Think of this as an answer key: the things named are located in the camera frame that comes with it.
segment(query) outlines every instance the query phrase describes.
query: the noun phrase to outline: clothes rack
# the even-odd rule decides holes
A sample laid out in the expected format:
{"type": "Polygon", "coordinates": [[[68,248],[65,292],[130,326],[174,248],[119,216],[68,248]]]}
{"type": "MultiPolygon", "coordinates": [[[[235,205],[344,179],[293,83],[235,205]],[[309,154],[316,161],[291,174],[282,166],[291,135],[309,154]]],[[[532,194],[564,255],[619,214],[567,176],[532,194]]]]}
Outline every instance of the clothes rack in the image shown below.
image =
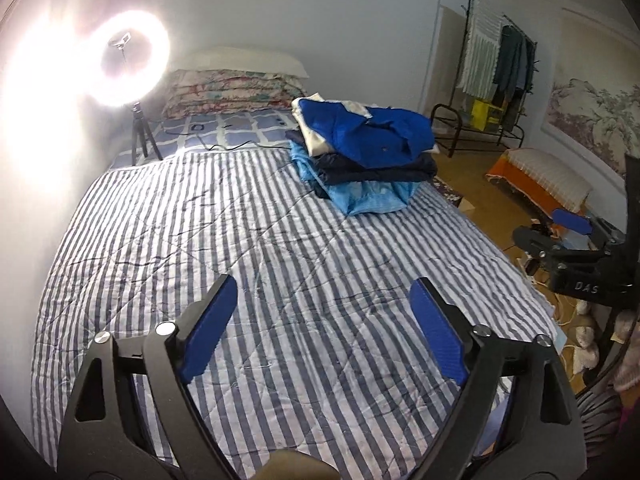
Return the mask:
{"type": "MultiPolygon", "coordinates": [[[[524,113],[524,103],[525,103],[525,100],[526,100],[527,93],[531,93],[530,90],[525,91],[523,97],[520,99],[520,103],[518,104],[518,109],[516,111],[516,117],[514,119],[514,124],[513,124],[513,127],[512,127],[511,131],[505,130],[505,128],[502,126],[502,121],[504,120],[504,116],[505,116],[505,113],[504,113],[505,110],[502,111],[502,117],[500,118],[500,123],[498,124],[497,130],[495,132],[488,132],[488,131],[479,130],[479,129],[471,126],[470,124],[465,124],[465,121],[463,121],[461,110],[459,110],[459,109],[457,109],[457,108],[455,108],[453,106],[453,101],[455,99],[456,92],[458,91],[458,81],[460,79],[463,62],[465,60],[465,49],[466,49],[468,35],[469,35],[469,32],[470,32],[469,31],[469,25],[470,25],[469,20],[470,20],[470,17],[471,17],[472,4],[473,4],[473,0],[468,0],[466,8],[463,7],[463,9],[465,10],[465,15],[466,15],[465,31],[464,31],[464,35],[463,35],[463,39],[462,39],[462,46],[460,47],[460,55],[458,56],[458,66],[457,66],[457,69],[456,69],[456,78],[455,78],[455,81],[453,82],[453,86],[452,86],[452,89],[451,89],[451,94],[450,94],[450,97],[449,97],[449,102],[448,102],[448,104],[438,103],[433,107],[433,109],[431,111],[431,123],[432,124],[434,123],[434,121],[439,121],[439,122],[445,124],[447,126],[447,128],[450,128],[450,129],[453,130],[453,135],[452,136],[442,136],[442,135],[440,135],[440,136],[436,135],[435,136],[436,142],[447,150],[447,156],[449,158],[451,158],[456,151],[461,151],[461,152],[498,152],[498,153],[501,153],[506,148],[508,148],[508,145],[506,145],[504,143],[505,139],[516,140],[518,142],[518,147],[521,148],[522,147],[522,143],[524,142],[524,137],[525,137],[525,131],[518,124],[518,122],[519,122],[520,118],[523,115],[525,115],[525,113],[524,113]],[[454,116],[449,116],[449,117],[440,116],[440,115],[438,115],[438,111],[439,110],[448,110],[449,112],[452,112],[454,114],[454,116]],[[471,132],[471,133],[474,134],[474,137],[472,139],[471,138],[463,138],[462,137],[462,132],[471,132]],[[473,142],[474,145],[476,145],[477,143],[480,143],[480,144],[494,144],[495,147],[490,147],[490,148],[480,148],[480,147],[478,147],[478,148],[460,148],[458,146],[458,143],[460,141],[471,141],[471,142],[473,142]]],[[[534,46],[533,57],[535,59],[536,48],[538,46],[538,43],[536,41],[533,41],[509,16],[507,16],[506,14],[502,14],[502,17],[505,20],[505,22],[508,23],[508,25],[510,25],[511,27],[514,27],[527,41],[529,41],[530,43],[533,44],[533,46],[534,46]]],[[[538,72],[538,69],[535,67],[535,63],[537,63],[536,60],[534,61],[533,71],[534,72],[538,72]]]]}

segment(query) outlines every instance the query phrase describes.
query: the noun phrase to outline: yellow box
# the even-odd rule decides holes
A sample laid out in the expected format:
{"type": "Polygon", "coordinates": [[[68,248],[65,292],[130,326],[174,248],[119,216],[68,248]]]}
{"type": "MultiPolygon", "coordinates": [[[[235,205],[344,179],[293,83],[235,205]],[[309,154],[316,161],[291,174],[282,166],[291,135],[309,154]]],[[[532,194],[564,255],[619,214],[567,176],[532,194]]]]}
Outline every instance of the yellow box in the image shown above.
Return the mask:
{"type": "Polygon", "coordinates": [[[488,126],[497,127],[502,119],[502,108],[486,103],[479,99],[474,100],[471,110],[471,126],[484,132],[488,126]]]}

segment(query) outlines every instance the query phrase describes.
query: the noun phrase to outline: landscape painting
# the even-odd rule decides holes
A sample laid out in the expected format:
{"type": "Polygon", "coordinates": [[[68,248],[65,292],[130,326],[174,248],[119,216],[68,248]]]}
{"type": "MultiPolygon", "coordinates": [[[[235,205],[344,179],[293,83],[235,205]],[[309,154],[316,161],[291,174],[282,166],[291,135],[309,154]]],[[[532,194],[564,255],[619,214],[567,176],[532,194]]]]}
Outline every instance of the landscape painting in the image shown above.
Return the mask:
{"type": "Polygon", "coordinates": [[[563,11],[546,122],[625,174],[640,156],[640,47],[590,18],[563,11]]]}

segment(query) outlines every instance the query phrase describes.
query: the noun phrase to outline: blue gripper pad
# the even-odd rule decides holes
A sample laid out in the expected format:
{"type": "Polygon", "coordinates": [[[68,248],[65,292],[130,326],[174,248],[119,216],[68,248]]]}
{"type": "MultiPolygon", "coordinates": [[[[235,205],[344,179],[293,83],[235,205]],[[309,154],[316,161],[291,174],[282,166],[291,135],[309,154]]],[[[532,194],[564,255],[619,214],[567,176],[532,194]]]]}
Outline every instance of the blue gripper pad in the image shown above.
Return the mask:
{"type": "Polygon", "coordinates": [[[462,342],[420,280],[411,286],[409,302],[440,372],[462,386],[469,375],[463,359],[462,342]]]}
{"type": "Polygon", "coordinates": [[[566,209],[554,209],[551,212],[551,219],[554,224],[566,227],[581,235],[587,236],[593,231],[593,227],[588,218],[567,211],[566,209]]]}
{"type": "Polygon", "coordinates": [[[184,384],[190,383],[194,377],[204,373],[237,303],[236,280],[227,276],[218,293],[200,316],[185,344],[182,366],[178,371],[184,384]]]}

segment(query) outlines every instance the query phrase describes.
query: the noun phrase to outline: tripod stand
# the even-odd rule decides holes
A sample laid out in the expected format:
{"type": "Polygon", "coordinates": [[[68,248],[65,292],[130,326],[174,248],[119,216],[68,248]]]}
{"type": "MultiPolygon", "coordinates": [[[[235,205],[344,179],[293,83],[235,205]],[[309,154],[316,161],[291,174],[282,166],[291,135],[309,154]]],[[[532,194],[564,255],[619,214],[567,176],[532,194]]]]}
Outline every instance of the tripod stand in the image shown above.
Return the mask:
{"type": "Polygon", "coordinates": [[[136,155],[138,154],[138,138],[140,138],[140,145],[142,146],[142,153],[144,153],[145,157],[147,157],[148,151],[146,149],[146,140],[148,139],[151,142],[151,146],[156,152],[156,157],[158,160],[162,160],[162,155],[160,154],[160,150],[158,150],[158,145],[154,139],[154,136],[151,133],[151,128],[149,127],[149,123],[146,121],[145,115],[142,113],[142,107],[140,106],[140,102],[133,103],[131,105],[131,111],[133,112],[133,130],[131,136],[131,165],[136,165],[136,155]]]}

